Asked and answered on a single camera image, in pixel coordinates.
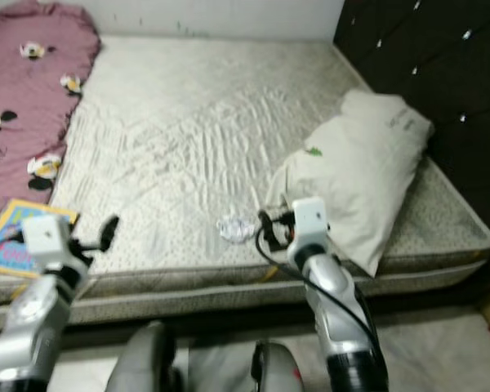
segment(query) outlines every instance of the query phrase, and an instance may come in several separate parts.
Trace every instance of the white wall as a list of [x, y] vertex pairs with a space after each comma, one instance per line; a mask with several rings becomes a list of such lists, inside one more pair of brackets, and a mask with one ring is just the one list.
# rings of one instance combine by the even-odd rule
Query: white wall
[[[15, 0], [0, 0], [0, 7], [12, 2]], [[83, 5], [101, 33], [330, 40], [344, 0], [63, 2]]]

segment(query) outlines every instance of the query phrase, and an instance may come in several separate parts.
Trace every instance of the bed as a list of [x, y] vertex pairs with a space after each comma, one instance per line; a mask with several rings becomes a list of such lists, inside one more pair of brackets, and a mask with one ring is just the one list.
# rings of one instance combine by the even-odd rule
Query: bed
[[[366, 83], [326, 43], [102, 42], [51, 204], [80, 211], [80, 238], [113, 213], [121, 223], [71, 323], [303, 301], [301, 284], [270, 276], [253, 244], [226, 242], [216, 222], [254, 216], [286, 156]], [[490, 231], [425, 158], [377, 277], [345, 265], [378, 296], [451, 286], [489, 256]], [[22, 283], [0, 275], [0, 301]]]

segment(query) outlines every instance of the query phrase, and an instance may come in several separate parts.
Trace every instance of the book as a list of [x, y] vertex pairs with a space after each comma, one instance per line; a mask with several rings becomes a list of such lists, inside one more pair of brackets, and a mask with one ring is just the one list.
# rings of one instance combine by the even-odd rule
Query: book
[[[78, 219], [78, 213], [74, 211], [13, 198], [0, 214], [0, 241], [19, 231], [23, 219], [45, 214], [63, 216], [71, 224]], [[0, 274], [38, 276], [35, 260], [27, 253], [25, 244], [9, 241], [0, 245]]]

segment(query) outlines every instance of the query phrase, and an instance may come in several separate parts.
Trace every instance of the white pillow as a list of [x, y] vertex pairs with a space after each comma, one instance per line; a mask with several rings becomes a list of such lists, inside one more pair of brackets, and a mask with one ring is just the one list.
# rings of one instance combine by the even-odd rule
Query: white pillow
[[341, 114], [276, 171], [267, 204], [323, 198], [333, 244], [375, 276], [432, 132], [399, 96], [349, 91]]

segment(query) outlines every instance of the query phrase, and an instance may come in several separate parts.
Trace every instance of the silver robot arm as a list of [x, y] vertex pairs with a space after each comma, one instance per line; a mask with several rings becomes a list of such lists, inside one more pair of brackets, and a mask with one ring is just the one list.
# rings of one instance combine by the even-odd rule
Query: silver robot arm
[[115, 217], [105, 226], [99, 244], [83, 247], [58, 216], [22, 222], [23, 240], [41, 277], [12, 302], [0, 333], [0, 392], [47, 389], [71, 304], [92, 263], [83, 252], [106, 251], [117, 223]]
[[368, 309], [350, 273], [328, 251], [328, 224], [323, 200], [297, 200], [292, 209], [295, 229], [294, 239], [287, 250], [289, 263], [310, 282], [335, 297], [358, 319], [355, 320], [352, 314], [322, 292], [305, 285], [332, 390], [388, 391], [385, 360]]

